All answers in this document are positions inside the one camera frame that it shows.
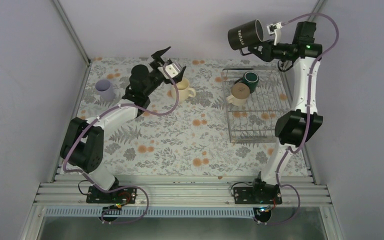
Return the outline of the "black mug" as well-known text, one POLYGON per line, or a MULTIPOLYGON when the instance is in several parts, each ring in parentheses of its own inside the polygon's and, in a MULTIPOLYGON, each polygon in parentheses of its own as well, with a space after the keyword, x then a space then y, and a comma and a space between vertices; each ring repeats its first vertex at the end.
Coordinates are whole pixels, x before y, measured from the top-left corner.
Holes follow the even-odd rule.
POLYGON ((241 50, 264 41, 264 30, 258 19, 249 21, 227 32, 227 40, 232 50, 241 50))

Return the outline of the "cream ribbed mug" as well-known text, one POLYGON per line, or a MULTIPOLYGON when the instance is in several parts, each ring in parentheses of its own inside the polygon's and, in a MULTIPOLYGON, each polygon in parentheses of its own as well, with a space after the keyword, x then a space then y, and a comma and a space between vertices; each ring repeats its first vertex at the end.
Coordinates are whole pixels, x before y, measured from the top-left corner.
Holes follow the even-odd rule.
POLYGON ((183 77, 180 82, 176 84, 177 91, 174 85, 171 86, 170 93, 174 100, 178 97, 178 102, 182 103, 188 98, 194 98, 197 95, 197 92, 194 88, 190 87, 190 81, 183 77))

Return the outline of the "beige white mug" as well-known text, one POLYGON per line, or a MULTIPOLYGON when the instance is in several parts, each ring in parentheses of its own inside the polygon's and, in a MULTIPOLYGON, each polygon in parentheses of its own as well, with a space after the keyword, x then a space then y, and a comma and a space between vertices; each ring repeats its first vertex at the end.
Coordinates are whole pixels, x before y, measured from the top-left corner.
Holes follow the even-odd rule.
POLYGON ((238 82, 231 87, 226 101, 234 106, 243 106, 247 103, 250 94, 250 88, 246 84, 238 82))

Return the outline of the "lilac plastic cup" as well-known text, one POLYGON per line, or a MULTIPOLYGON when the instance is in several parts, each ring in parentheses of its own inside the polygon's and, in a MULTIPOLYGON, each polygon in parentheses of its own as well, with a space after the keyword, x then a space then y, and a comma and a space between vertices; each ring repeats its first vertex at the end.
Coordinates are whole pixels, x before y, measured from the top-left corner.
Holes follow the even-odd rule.
POLYGON ((110 80, 101 79, 97 81, 95 89, 104 101, 112 102, 115 99, 115 92, 110 80))

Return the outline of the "metal wire dish rack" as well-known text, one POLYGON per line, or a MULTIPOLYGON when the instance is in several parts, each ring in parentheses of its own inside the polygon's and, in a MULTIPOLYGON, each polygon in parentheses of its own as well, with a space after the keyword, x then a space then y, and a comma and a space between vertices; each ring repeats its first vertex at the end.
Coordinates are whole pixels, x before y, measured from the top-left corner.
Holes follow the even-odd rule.
POLYGON ((290 110, 288 93, 284 87, 284 74, 276 67, 224 68, 221 72, 225 97, 247 72, 259 76, 259 82, 246 103, 235 106, 224 101, 230 141, 237 144, 274 143, 277 120, 290 110))

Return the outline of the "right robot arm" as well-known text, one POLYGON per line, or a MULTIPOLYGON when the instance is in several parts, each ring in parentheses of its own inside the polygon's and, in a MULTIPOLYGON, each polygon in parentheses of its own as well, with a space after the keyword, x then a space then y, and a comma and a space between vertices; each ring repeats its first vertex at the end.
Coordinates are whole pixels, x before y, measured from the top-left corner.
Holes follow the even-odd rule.
POLYGON ((295 84, 290 110, 281 116, 274 135, 276 144, 265 168, 259 172, 248 187, 249 202, 277 203, 281 201, 281 172, 292 154, 298 153, 305 143, 322 126, 323 116, 319 115, 316 104, 317 74, 325 51, 315 42, 317 24, 301 21, 296 24, 291 43, 281 43, 281 29, 285 22, 269 24, 268 34, 273 39, 264 40, 263 27, 259 20, 252 20, 228 31, 228 41, 233 50, 244 55, 255 55, 264 62, 290 61, 295 84))

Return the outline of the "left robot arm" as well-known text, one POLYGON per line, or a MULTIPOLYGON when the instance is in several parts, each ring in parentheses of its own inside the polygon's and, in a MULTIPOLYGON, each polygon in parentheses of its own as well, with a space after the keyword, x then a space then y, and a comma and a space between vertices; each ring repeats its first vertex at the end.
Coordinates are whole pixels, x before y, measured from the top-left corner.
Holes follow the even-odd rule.
POLYGON ((168 48, 152 54, 149 67, 134 66, 129 85, 121 100, 97 116, 73 118, 68 125, 61 149, 62 169, 66 173, 83 175, 104 201, 111 203, 119 197, 118 179, 103 165, 104 139, 124 123, 148 112, 150 95, 162 84, 176 86, 183 79, 185 67, 171 59, 163 60, 168 48))

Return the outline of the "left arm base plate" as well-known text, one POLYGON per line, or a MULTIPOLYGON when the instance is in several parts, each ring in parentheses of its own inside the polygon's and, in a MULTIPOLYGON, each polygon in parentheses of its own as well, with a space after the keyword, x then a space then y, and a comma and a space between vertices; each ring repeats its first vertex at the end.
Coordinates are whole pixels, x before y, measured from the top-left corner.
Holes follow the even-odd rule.
POLYGON ((88 204, 134 204, 136 201, 137 188, 127 187, 115 192, 105 193, 91 186, 88 189, 86 203, 88 204))

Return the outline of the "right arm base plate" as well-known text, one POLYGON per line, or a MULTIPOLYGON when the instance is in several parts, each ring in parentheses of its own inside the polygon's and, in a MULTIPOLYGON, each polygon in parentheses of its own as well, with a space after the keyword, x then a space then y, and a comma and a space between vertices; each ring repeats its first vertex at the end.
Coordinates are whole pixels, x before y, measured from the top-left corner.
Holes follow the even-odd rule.
POLYGON ((234 187, 233 197, 236 205, 281 205, 283 203, 279 188, 234 187))

